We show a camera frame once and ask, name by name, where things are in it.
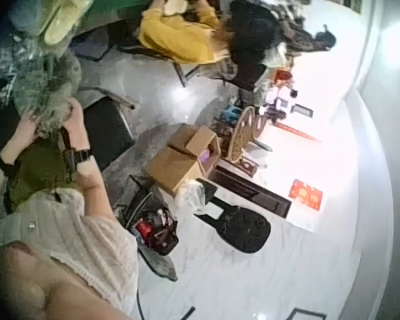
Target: small box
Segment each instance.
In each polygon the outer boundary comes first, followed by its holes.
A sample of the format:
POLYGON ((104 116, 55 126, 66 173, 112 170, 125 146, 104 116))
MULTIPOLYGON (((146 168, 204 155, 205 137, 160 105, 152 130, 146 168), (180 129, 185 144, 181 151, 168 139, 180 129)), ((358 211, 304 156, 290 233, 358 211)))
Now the small box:
POLYGON ((204 125, 201 127, 182 125, 171 137, 168 146, 195 158, 205 177, 212 172, 221 158, 218 136, 204 125), (202 160, 202 155, 206 150, 210 151, 209 157, 206 160, 202 160))
POLYGON ((173 197, 187 180, 202 178, 197 159, 170 147, 164 147, 144 168, 160 188, 173 197))

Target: red sign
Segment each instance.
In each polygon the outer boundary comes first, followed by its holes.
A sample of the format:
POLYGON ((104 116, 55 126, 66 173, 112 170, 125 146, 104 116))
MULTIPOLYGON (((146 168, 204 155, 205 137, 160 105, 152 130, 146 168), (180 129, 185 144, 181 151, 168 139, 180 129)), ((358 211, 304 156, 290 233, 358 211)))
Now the red sign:
POLYGON ((295 179, 289 192, 289 197, 319 211, 323 200, 323 192, 295 179))

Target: person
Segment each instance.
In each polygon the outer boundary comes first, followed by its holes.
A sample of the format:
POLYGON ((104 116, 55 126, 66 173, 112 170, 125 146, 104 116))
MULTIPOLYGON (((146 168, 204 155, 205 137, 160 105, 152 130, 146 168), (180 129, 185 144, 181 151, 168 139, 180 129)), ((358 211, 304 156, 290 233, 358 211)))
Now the person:
MULTIPOLYGON (((0 219, 0 301, 16 319, 128 319, 137 292, 137 243, 113 215, 89 152, 83 110, 74 98, 68 102, 72 112, 64 128, 74 151, 85 155, 74 185, 38 190, 51 184, 41 177, 21 181, 29 176, 22 168, 38 144, 30 116, 22 116, 0 152, 0 194, 6 175, 10 193, 33 192, 14 197, 21 202, 0 219)), ((38 159, 30 175, 44 172, 41 166, 38 159)))
POLYGON ((143 12, 139 40, 178 63, 207 64, 230 57, 236 64, 256 64, 279 42, 277 19, 266 8, 246 0, 234 0, 230 16, 221 20, 207 0, 196 0, 198 23, 181 15, 164 17, 164 4, 165 0, 153 0, 143 12))

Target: black bag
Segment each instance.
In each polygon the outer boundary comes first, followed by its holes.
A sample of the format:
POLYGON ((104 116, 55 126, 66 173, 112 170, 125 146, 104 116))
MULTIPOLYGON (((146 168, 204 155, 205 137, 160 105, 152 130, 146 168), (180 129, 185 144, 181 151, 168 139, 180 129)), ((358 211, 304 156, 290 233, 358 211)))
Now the black bag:
POLYGON ((264 246, 271 232, 271 224, 266 218, 216 197, 211 202, 224 209, 218 220, 209 215, 195 216, 214 227, 224 241, 244 253, 257 252, 264 246))

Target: black strap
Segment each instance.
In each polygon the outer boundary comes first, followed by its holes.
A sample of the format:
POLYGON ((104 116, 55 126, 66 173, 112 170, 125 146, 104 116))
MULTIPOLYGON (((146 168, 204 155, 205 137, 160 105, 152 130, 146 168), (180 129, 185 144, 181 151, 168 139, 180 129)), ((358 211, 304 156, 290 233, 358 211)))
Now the black strap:
POLYGON ((198 215, 194 214, 197 218, 200 220, 203 220, 203 222, 206 222, 208 225, 210 225, 213 228, 217 228, 217 220, 212 218, 210 215, 198 215))
POLYGON ((18 161, 16 161, 14 165, 10 165, 8 163, 5 163, 3 159, 0 157, 0 169, 5 174, 6 177, 10 179, 14 178, 14 176, 16 176, 18 172, 19 167, 20 164, 18 161))
POLYGON ((220 198, 217 198, 215 196, 212 197, 210 202, 212 202, 214 205, 217 205, 218 207, 220 207, 224 211, 228 210, 229 208, 231 208, 230 204, 226 203, 224 200, 220 200, 220 198))

